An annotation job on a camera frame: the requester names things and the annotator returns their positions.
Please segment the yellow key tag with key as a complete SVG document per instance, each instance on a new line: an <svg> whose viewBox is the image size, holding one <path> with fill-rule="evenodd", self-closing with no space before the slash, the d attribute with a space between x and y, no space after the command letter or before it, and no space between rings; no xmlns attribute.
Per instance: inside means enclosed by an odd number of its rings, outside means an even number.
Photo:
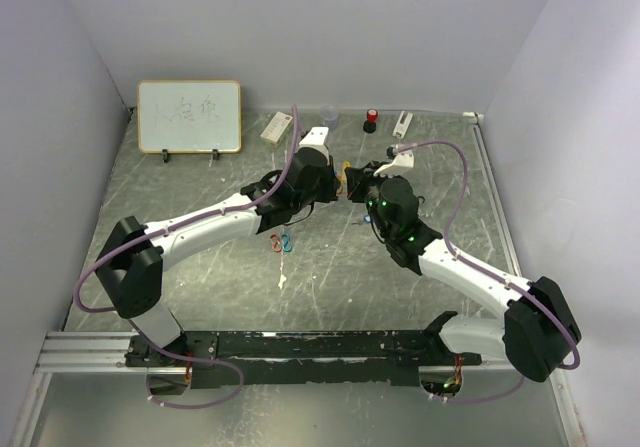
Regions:
<svg viewBox="0 0 640 447"><path fill-rule="evenodd" d="M346 180L346 169L349 168L351 166L349 161L344 161L342 164L342 168L339 171L339 178L341 181L345 181Z"/></svg>

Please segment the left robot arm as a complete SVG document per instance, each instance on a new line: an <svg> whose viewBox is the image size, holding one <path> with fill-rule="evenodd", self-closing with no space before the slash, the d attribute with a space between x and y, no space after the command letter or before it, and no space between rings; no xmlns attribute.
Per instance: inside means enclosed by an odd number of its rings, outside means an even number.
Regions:
<svg viewBox="0 0 640 447"><path fill-rule="evenodd" d="M96 275L118 315L151 341L152 356L162 365L176 365L185 357L187 342L161 300L163 274L210 247L289 224L305 208L335 201L338 188L328 150L302 146L286 173L271 171L192 215L146 225L133 216L119 221L99 257L116 255Z"/></svg>

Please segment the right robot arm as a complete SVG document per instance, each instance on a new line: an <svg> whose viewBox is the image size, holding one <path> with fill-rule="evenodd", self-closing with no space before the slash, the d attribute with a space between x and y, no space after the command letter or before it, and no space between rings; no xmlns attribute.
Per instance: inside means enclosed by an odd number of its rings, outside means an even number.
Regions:
<svg viewBox="0 0 640 447"><path fill-rule="evenodd" d="M425 339L426 357L439 365L462 352L501 357L536 382L564 367L582 335L560 286L545 276L517 277L466 255L420 220L410 183L382 177L379 168L375 163L347 168L347 197L365 205L391 259L455 288L495 317L449 318Z"/></svg>

